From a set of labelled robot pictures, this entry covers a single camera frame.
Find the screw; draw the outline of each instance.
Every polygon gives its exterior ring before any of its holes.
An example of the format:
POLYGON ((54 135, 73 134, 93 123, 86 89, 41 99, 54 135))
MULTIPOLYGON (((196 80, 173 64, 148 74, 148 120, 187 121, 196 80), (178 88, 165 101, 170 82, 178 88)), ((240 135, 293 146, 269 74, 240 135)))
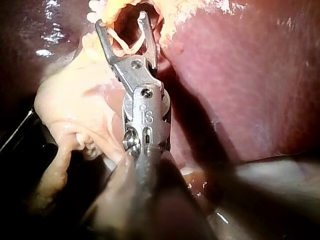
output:
POLYGON ((131 62, 131 67, 133 69, 140 69, 142 66, 143 66, 143 63, 142 63, 142 61, 140 59, 133 60, 131 62))
POLYGON ((141 91, 141 96, 144 97, 145 99, 150 99, 154 95, 154 92, 149 89, 149 88, 144 88, 141 91))

